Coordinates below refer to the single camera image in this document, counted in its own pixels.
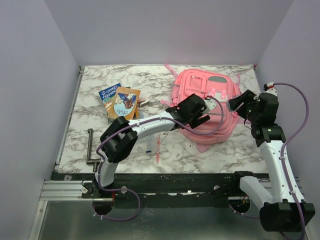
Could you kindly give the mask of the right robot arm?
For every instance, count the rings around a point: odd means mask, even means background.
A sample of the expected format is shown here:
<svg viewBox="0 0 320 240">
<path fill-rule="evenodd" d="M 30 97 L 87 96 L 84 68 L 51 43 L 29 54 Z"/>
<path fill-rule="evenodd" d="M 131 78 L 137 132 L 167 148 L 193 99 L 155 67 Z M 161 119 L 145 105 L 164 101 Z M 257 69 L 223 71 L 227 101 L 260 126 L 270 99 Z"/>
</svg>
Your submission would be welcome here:
<svg viewBox="0 0 320 240">
<path fill-rule="evenodd" d="M 230 191 L 241 196 L 244 193 L 259 209 L 259 220 L 267 232 L 303 232 L 316 213 L 312 203 L 307 203 L 299 190 L 291 170 L 286 137 L 276 124 L 279 107 L 275 94 L 255 94 L 246 90 L 228 101 L 229 109 L 251 124 L 255 139 L 265 164 L 272 192 L 268 192 L 252 173 L 239 173 L 230 183 Z"/>
</svg>

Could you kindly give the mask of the clear jar of paper clips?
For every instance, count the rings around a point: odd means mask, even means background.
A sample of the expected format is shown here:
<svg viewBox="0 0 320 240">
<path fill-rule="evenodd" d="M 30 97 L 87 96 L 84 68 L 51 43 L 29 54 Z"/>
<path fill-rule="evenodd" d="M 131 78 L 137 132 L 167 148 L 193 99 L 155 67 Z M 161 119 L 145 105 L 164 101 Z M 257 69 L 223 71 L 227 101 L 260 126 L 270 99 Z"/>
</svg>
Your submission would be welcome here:
<svg viewBox="0 0 320 240">
<path fill-rule="evenodd" d="M 226 107 L 227 107 L 229 112 L 234 112 L 235 111 L 235 107 L 234 107 L 234 104 L 233 104 L 232 100 L 229 100 L 227 102 Z"/>
</svg>

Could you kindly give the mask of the pink white mini stapler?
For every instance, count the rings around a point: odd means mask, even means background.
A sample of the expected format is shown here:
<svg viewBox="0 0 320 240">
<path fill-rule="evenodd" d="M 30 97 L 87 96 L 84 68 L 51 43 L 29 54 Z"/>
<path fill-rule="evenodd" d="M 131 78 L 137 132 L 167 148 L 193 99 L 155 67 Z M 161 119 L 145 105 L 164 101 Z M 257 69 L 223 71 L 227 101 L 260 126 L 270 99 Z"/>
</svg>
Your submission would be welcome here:
<svg viewBox="0 0 320 240">
<path fill-rule="evenodd" d="M 148 106 L 149 104 L 150 104 L 150 99 L 149 99 L 149 98 L 146 98 L 146 99 L 144 99 L 144 100 L 142 100 L 142 101 L 139 102 L 139 107 L 140 107 L 140 108 L 143 108 L 143 107 L 145 107 L 145 106 Z"/>
</svg>

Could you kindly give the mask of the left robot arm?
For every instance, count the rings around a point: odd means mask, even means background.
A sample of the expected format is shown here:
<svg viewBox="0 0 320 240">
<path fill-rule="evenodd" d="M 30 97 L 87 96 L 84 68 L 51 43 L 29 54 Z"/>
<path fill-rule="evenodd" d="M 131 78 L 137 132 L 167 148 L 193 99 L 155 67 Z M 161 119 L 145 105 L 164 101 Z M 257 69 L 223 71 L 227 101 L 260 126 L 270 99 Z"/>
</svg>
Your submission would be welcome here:
<svg viewBox="0 0 320 240">
<path fill-rule="evenodd" d="M 124 116 L 116 118 L 100 137 L 100 145 L 96 149 L 100 163 L 93 191 L 101 198 L 110 194 L 118 164 L 130 155 L 138 140 L 184 127 L 192 130 L 208 121 L 208 113 L 216 106 L 213 99 L 192 94 L 158 115 L 133 120 Z"/>
</svg>

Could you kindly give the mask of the pink red pen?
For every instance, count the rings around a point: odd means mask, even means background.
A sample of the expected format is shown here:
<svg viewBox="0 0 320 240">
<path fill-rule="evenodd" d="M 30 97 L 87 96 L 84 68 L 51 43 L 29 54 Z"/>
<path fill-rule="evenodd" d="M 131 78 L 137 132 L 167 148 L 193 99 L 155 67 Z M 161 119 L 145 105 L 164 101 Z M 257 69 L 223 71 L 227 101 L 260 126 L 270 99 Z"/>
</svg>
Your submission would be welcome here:
<svg viewBox="0 0 320 240">
<path fill-rule="evenodd" d="M 156 164 L 158 165 L 160 162 L 160 135 L 157 136 L 157 148 L 156 148 Z"/>
</svg>

